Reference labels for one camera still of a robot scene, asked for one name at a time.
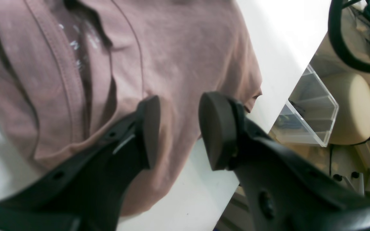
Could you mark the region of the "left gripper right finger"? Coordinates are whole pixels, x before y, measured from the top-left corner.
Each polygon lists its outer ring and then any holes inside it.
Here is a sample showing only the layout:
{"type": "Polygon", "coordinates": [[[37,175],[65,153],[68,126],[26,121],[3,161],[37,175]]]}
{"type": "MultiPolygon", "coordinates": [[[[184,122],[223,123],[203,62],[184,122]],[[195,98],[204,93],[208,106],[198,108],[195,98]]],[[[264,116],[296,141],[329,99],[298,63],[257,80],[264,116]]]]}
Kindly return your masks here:
{"type": "Polygon", "coordinates": [[[370,231],[370,199],[275,142],[219,92],[200,98],[199,125],[213,171],[237,176],[256,231],[370,231]]]}

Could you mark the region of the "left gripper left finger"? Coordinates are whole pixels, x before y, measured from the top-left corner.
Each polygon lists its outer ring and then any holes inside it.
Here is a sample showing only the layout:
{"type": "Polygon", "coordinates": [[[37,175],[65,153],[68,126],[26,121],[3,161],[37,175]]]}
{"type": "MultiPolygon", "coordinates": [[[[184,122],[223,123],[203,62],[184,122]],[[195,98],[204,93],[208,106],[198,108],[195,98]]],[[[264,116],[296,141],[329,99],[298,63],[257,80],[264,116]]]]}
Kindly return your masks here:
{"type": "Polygon", "coordinates": [[[0,231],[114,231],[126,191],[156,164],[158,96],[115,123],[92,146],[0,201],[0,231]]]}

